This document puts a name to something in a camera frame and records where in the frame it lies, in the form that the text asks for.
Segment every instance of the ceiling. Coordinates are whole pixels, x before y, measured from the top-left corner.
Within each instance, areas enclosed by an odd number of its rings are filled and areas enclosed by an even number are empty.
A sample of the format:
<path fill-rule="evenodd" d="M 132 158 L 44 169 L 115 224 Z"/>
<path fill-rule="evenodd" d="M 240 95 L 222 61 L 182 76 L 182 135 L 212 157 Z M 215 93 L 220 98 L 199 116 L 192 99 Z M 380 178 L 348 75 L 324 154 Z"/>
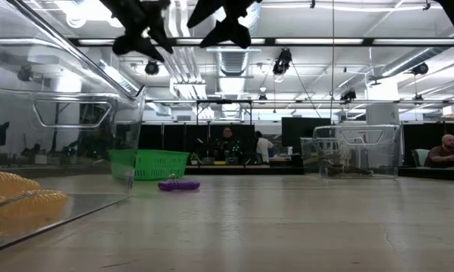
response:
<path fill-rule="evenodd" d="M 68 38 L 82 39 L 113 39 L 123 33 L 123 28 L 113 27 L 108 22 L 108 16 L 95 16 L 83 26 L 73 28 L 69 26 L 65 2 L 60 1 L 26 1 L 39 15 L 45 18 L 55 29 Z M 316 1 L 314 9 L 309 8 L 310 1 L 280 1 L 264 0 L 261 4 L 261 13 L 257 37 L 342 37 L 342 38 L 447 38 L 454 33 L 452 24 L 443 9 L 436 3 L 428 11 L 423 11 L 425 1 L 419 0 L 343 0 Z M 191 12 L 194 2 L 188 1 L 188 11 Z M 177 17 L 177 27 L 180 26 L 180 17 Z M 193 37 L 205 36 L 213 26 L 213 20 L 206 20 L 190 31 Z M 334 86 L 335 99 L 346 91 L 346 87 L 337 88 L 356 73 L 371 73 L 373 68 L 383 67 L 392 63 L 404 54 L 413 51 L 414 47 L 291 47 L 293 64 L 287 71 L 282 82 L 274 82 L 271 72 L 273 61 L 278 57 L 279 47 L 255 47 L 256 52 L 250 53 L 247 71 L 242 76 L 246 78 L 245 86 L 236 96 L 239 99 L 257 99 L 261 93 L 259 88 L 264 86 L 269 100 L 305 99 L 306 92 L 312 99 L 329 99 L 329 92 Z M 84 50 L 86 54 L 97 49 Z M 201 77 L 205 80 L 206 94 L 214 97 L 219 93 L 217 53 L 207 52 L 205 49 L 194 48 L 193 56 L 196 60 Z M 148 59 L 136 53 L 130 53 L 117 59 L 116 68 L 136 85 L 148 86 L 148 97 L 153 99 L 177 99 L 170 89 L 171 76 L 163 65 L 156 76 L 148 76 L 144 72 L 144 65 Z M 454 48 L 426 61 L 430 67 L 427 75 L 418 76 L 414 84 L 413 75 L 400 74 L 395 77 L 398 84 L 400 98 L 414 97 L 418 93 L 436 90 L 454 81 Z M 366 84 L 361 82 L 356 87 L 357 98 L 365 97 Z M 446 88 L 433 93 L 430 99 L 446 99 L 454 96 L 454 88 Z M 259 107 L 271 108 L 273 104 L 264 104 Z M 441 108 L 435 104 L 426 107 Z"/>

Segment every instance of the purple toy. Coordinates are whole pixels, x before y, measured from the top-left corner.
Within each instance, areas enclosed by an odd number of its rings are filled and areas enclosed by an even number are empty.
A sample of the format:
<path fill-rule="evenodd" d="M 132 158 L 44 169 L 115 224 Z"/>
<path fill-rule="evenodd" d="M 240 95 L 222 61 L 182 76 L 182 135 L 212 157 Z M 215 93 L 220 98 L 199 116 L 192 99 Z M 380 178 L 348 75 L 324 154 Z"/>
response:
<path fill-rule="evenodd" d="M 170 175 L 168 179 L 160 181 L 158 183 L 158 188 L 164 191 L 173 191 L 173 190 L 196 190 L 199 188 L 198 181 L 182 181 L 176 178 L 176 175 Z"/>

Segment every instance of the green basket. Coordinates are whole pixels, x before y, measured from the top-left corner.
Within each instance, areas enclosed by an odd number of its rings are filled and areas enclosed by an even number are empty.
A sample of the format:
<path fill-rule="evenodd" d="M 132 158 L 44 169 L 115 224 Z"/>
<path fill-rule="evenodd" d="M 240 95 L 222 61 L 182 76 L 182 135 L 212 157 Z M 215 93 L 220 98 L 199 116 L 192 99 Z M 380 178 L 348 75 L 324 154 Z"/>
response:
<path fill-rule="evenodd" d="M 136 180 L 154 181 L 167 178 L 171 174 L 184 175 L 189 153 L 138 150 L 136 155 Z"/>
<path fill-rule="evenodd" d="M 109 157 L 113 177 L 123 180 L 134 169 L 136 150 L 109 150 Z"/>

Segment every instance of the table surface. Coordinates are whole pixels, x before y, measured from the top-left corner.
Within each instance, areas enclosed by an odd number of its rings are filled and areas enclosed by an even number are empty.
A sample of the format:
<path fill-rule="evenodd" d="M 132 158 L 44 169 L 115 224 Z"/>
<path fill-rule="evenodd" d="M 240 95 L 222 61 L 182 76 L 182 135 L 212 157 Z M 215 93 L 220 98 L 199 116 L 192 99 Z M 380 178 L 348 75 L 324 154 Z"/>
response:
<path fill-rule="evenodd" d="M 0 271 L 454 271 L 454 181 L 199 176 L 0 251 Z"/>

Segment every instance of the clear plastic bin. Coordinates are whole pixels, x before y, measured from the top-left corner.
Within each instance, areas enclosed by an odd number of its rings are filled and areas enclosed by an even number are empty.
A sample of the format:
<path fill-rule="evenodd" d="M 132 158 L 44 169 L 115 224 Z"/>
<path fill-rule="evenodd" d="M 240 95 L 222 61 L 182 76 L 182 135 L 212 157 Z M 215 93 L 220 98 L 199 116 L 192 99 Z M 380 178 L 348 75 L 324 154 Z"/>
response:
<path fill-rule="evenodd" d="M 32 191 L 0 208 L 0 246 L 127 197 L 144 92 L 96 64 L 26 4 L 0 0 L 0 172 L 18 175 L 0 175 L 0 202 Z M 111 156 L 121 150 L 131 159 Z"/>
<path fill-rule="evenodd" d="M 322 178 L 397 178 L 400 126 L 332 125 L 314 130 Z"/>
<path fill-rule="evenodd" d="M 319 156 L 313 138 L 301 137 L 302 162 L 304 173 L 315 173 L 319 171 Z"/>

